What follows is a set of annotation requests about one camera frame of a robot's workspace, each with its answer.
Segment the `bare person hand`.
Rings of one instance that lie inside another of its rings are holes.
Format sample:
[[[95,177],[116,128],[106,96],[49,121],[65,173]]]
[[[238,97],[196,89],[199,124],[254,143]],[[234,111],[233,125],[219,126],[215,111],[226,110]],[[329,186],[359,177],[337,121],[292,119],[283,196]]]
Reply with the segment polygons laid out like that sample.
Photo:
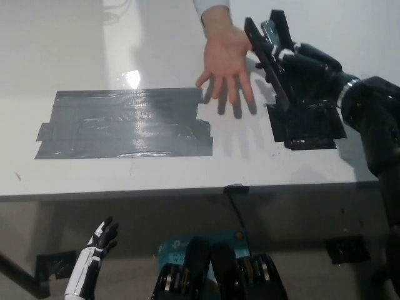
[[[228,25],[206,26],[205,32],[204,71],[198,77],[196,86],[200,88],[206,81],[213,79],[211,97],[217,99],[225,84],[229,102],[235,105],[239,99],[236,84],[239,82],[245,100],[253,102],[253,89],[246,69],[246,56],[252,47],[244,31]]]

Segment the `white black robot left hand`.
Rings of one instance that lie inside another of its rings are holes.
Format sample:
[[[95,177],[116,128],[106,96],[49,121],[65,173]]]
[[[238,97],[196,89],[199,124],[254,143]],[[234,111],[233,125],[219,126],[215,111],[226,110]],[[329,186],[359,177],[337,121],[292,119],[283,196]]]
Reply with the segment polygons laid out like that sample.
[[[117,244],[119,224],[109,216],[94,231],[74,265],[64,299],[95,299],[95,289],[103,259]]]

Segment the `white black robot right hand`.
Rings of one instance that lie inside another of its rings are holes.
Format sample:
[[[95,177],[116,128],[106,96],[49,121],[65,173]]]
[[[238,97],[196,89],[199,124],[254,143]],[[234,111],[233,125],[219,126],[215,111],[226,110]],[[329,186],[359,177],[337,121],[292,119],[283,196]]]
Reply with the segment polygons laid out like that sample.
[[[337,106],[343,82],[341,64],[309,44],[295,43],[294,50],[258,41],[252,48],[259,59],[257,68],[276,93],[283,111],[302,103]]]

